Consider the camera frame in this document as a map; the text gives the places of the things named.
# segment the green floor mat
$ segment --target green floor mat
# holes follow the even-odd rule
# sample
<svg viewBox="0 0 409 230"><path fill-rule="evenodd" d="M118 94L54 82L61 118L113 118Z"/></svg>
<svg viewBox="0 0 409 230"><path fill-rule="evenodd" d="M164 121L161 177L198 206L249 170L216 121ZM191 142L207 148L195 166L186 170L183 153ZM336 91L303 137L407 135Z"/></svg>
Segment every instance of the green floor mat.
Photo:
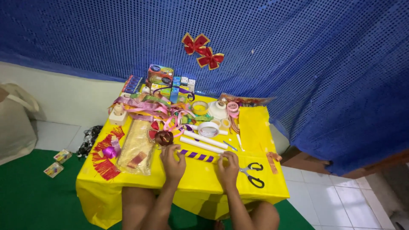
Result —
<svg viewBox="0 0 409 230"><path fill-rule="evenodd" d="M0 225L5 230L101 230L82 213L75 192L75 179L83 164L73 156L55 178L43 170L50 166L56 151L33 150L29 155L0 166ZM314 230L287 201L275 205L280 214L279 230ZM231 221L224 221L226 230ZM213 221L172 205L169 224L173 229L213 229ZM120 230L118 223L110 230Z"/></svg>

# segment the yellow tablecloth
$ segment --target yellow tablecloth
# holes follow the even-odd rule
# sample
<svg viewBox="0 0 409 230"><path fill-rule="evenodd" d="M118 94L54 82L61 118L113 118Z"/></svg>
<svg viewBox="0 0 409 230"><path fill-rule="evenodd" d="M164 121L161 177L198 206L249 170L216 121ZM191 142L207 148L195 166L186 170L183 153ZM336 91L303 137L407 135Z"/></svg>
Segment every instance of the yellow tablecloth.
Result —
<svg viewBox="0 0 409 230"><path fill-rule="evenodd" d="M196 100L211 102L216 99L196 96ZM268 126L267 109L265 107L242 107L240 109L239 122L244 152L239 148L234 132L228 136L218 135L213 139L219 142L225 140L239 149L238 152L233 152L239 156L240 167L246 167L253 162L264 166L262 171L248 171L250 175L264 181L265 186L262 189L253 186L245 174L239 173L237 188L243 202L249 203L254 200L265 200L274 204L289 198L280 164L278 162L275 163L279 173L274 175L265 156L266 151L276 151ZM120 139L121 146L124 144L130 124L131 118L128 118L126 124L121 127L123 133L125 133L125 136ZM104 140L112 131L118 131L119 129L119 126L110 125L109 121L105 123L93 146L93 151L91 151L85 161L76 180L77 196L80 199L87 220L104 229L109 228L122 219L121 188L123 186L159 189L165 182L159 150L156 150L153 154L150 176L119 173L114 178L106 180L101 176L100 172L96 171L95 167L101 163L101 161L96 161L92 157L93 154L96 154L94 150L96 145ZM217 154L210 151L180 143L179 138L175 139L175 143L181 144L182 149L217 156ZM105 167L107 165L114 167L115 160L111 159L110 162L107 160L103 164ZM186 171L180 181L173 203L207 219L221 219L226 216L228 213L227 197L223 195L223 190L216 177L217 165L190 158L186 158L186 163Z"/></svg>

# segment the red bow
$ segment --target red bow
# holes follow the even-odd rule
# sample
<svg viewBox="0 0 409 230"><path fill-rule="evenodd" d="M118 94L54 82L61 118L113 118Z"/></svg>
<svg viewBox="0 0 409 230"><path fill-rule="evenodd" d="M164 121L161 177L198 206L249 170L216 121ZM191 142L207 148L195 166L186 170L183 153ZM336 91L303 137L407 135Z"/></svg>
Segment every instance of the red bow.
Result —
<svg viewBox="0 0 409 230"><path fill-rule="evenodd" d="M225 58L224 54L217 53L213 55L213 50L211 47L204 48L204 54L200 58L196 58L199 63L199 66L203 68L205 65L209 65L209 70L214 70L219 68L219 63Z"/></svg>
<svg viewBox="0 0 409 230"><path fill-rule="evenodd" d="M205 53L205 44L210 42L210 40L204 35L199 34L195 40L189 33L186 33L182 38L182 43L184 44L184 50L189 55L192 55L195 51L203 55Z"/></svg>

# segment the black-handled scissors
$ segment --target black-handled scissors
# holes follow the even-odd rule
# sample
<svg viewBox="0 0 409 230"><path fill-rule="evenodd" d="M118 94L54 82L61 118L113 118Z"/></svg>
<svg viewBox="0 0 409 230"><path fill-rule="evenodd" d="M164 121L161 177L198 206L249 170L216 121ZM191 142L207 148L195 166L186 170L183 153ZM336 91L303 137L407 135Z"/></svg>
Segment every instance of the black-handled scissors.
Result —
<svg viewBox="0 0 409 230"><path fill-rule="evenodd" d="M259 178L255 178L253 176L250 176L247 173L247 170L256 170L256 171L261 171L263 170L263 165L259 164L259 163L250 163L246 168L240 168L240 172L246 174L247 178L249 179L249 181L257 188L264 188L264 182L262 180L260 180ZM254 180L259 182L261 185L257 185L254 183Z"/></svg>

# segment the hand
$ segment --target hand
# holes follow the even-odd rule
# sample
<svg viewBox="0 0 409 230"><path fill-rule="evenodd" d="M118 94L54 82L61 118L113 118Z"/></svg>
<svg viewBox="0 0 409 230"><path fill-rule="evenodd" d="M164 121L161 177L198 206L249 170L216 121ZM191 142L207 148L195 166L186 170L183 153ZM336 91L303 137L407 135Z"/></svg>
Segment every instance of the hand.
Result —
<svg viewBox="0 0 409 230"><path fill-rule="evenodd" d="M162 153L159 156L165 170L166 181L178 185L186 169L186 160L184 155L179 152L179 162L175 160L173 153L176 149L180 149L180 144L168 145L162 149Z"/></svg>
<svg viewBox="0 0 409 230"><path fill-rule="evenodd" d="M229 165L223 166L223 157L227 158ZM220 154L220 158L217 161L219 165L219 180L225 192L236 189L236 181L238 176L238 171L240 169L238 165L238 157L235 153L226 151Z"/></svg>

